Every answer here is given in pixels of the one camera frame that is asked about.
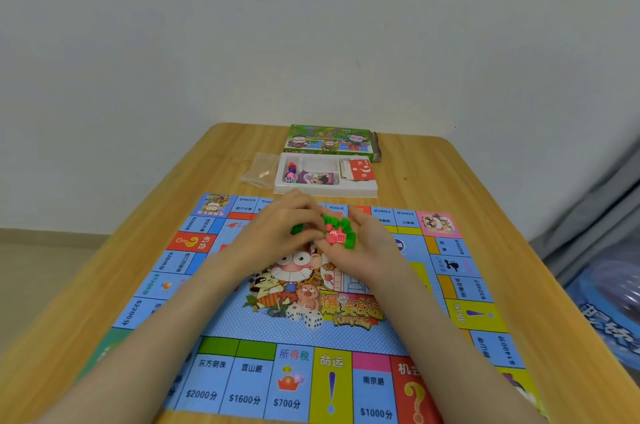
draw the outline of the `green game box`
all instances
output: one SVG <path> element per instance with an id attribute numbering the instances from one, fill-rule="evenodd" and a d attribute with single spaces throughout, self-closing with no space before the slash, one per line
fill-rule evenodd
<path id="1" fill-rule="evenodd" d="M 371 130 L 293 124 L 284 152 L 365 155 L 371 162 L 382 159 L 378 135 Z"/>

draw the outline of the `white dice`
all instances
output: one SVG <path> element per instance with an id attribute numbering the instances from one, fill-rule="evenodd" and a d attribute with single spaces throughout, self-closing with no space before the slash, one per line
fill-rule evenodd
<path id="1" fill-rule="evenodd" d="M 287 307 L 287 318 L 291 321 L 298 321 L 302 317 L 302 308 L 298 305 L 298 303 L 293 303 L 291 306 Z"/>
<path id="2" fill-rule="evenodd" d="M 305 313 L 305 324 L 307 328 L 315 330 L 322 326 L 322 314 L 320 311 L 311 310 Z"/>

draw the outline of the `wall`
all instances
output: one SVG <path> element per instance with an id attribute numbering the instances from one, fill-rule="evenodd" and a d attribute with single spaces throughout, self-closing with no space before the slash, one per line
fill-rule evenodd
<path id="1" fill-rule="evenodd" d="M 640 0 L 0 0 L 0 227 L 110 233 L 213 123 L 452 141 L 528 238 L 636 138 Z"/>

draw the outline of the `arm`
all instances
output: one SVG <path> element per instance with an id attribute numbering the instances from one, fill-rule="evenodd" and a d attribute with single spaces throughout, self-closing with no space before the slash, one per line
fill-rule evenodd
<path id="1" fill-rule="evenodd" d="M 325 240 L 316 243 L 336 266 L 372 289 L 420 369 L 444 422 L 545 423 L 535 407 L 469 344 L 378 219 L 357 209 L 349 213 L 358 232 L 356 250 Z"/>
<path id="2" fill-rule="evenodd" d="M 37 424 L 151 422 L 194 342 L 248 274 L 323 234 L 321 208 L 295 190 L 262 210 L 227 249 L 212 254 L 160 309 L 62 397 Z"/>

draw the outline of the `table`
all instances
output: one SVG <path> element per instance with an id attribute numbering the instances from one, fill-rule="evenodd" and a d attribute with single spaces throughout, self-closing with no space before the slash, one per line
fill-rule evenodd
<path id="1" fill-rule="evenodd" d="M 281 152 L 287 132 L 222 123 L 204 134 L 5 353 L 4 423 L 24 424 L 73 384 L 203 193 L 266 195 L 238 179 L 257 151 Z M 456 149 L 439 137 L 397 134 L 380 134 L 380 146 L 376 200 L 318 200 L 452 213 L 552 422 L 637 421 L 640 391 Z M 162 423 L 249 421 L 255 422 L 171 411 L 159 417 Z"/>

